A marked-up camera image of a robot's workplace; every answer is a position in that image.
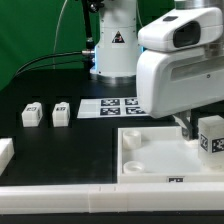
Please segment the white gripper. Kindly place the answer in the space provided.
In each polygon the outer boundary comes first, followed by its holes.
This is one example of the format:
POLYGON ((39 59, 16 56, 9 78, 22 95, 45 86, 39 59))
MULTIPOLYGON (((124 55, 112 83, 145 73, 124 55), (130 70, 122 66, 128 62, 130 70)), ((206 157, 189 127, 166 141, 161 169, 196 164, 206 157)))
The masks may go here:
POLYGON ((136 90, 145 113, 153 118, 174 114, 182 137, 191 140, 191 112, 186 110, 224 100, 224 55, 206 58, 203 47, 146 50, 137 63, 136 90))

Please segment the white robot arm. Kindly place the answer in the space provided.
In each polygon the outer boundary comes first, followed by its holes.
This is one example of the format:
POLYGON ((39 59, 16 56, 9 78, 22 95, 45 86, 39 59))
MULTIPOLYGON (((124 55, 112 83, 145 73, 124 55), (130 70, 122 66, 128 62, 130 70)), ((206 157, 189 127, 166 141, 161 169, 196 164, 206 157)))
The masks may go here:
POLYGON ((174 0, 175 7, 138 28, 137 0, 84 0, 99 15, 100 39, 87 35, 90 77, 135 82, 139 106, 171 115, 192 138, 194 108, 224 100, 224 0, 174 0))

